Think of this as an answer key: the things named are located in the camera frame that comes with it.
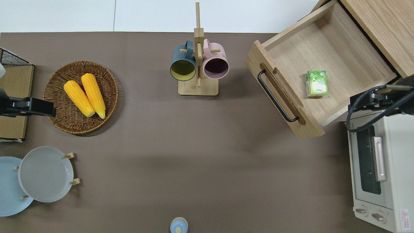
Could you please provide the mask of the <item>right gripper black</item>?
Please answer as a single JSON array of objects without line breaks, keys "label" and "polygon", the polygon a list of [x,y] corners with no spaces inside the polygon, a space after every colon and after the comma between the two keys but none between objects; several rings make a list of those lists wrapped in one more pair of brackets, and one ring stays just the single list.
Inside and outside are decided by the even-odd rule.
[{"label": "right gripper black", "polygon": [[362,95],[359,93],[350,97],[349,109],[356,102],[356,107],[354,113],[358,111],[382,111],[389,108],[395,102],[402,98],[401,91],[371,91],[366,96],[364,96],[360,101],[357,99]]}]

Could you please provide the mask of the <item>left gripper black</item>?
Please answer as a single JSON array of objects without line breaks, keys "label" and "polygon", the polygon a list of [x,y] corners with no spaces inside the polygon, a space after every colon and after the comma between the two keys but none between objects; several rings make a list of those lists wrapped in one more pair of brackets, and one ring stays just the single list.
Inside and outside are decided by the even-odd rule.
[{"label": "left gripper black", "polygon": [[12,97],[12,114],[16,116],[47,116],[55,117],[56,108],[53,102],[34,97]]}]

